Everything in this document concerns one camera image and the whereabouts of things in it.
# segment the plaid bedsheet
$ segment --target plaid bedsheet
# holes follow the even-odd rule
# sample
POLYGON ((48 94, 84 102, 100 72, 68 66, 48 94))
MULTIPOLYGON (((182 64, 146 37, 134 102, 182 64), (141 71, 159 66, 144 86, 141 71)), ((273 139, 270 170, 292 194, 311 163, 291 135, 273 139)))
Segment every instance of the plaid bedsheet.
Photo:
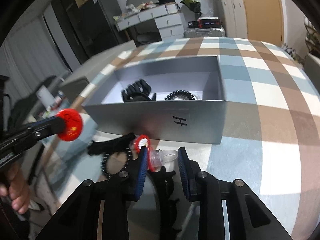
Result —
MULTIPOLYGON (((320 214, 320 101, 300 65, 275 45, 237 38, 192 38, 157 42, 122 52, 83 90, 72 104, 81 104, 115 69, 140 62, 185 56, 217 55, 228 101, 220 145, 152 140, 154 148, 185 147, 190 159, 218 179, 243 179, 278 218, 293 239, 307 239, 320 214)), ((93 120, 82 114, 85 139, 53 142, 54 161, 47 176, 60 202, 84 179, 97 180, 100 158, 81 155, 96 133, 93 120), (57 175, 70 162, 68 173, 57 175)), ((116 135, 97 132, 93 139, 116 135)))

